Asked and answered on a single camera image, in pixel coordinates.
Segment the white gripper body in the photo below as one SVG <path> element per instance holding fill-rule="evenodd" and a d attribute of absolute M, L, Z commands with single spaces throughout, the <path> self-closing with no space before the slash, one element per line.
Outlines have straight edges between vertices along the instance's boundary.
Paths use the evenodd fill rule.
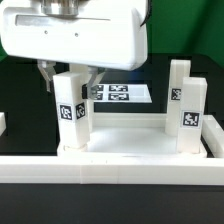
<path fill-rule="evenodd" d="M 0 41 L 11 56 L 134 70 L 147 59 L 148 0 L 79 0 L 78 14 L 43 0 L 2 0 Z"/>

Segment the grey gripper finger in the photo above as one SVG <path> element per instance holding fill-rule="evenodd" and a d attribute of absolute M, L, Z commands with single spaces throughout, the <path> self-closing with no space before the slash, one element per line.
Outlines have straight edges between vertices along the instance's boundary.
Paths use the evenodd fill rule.
<path fill-rule="evenodd" d="M 87 67 L 87 76 L 84 78 L 82 85 L 82 98 L 94 99 L 97 95 L 97 85 L 105 75 L 106 69 L 102 67 Z"/>
<path fill-rule="evenodd" d="M 46 90 L 48 92 L 51 91 L 51 81 L 53 80 L 53 76 L 56 74 L 54 66 L 56 63 L 54 61 L 47 61 L 47 60 L 38 60 L 37 67 L 43 76 L 46 82 Z"/>

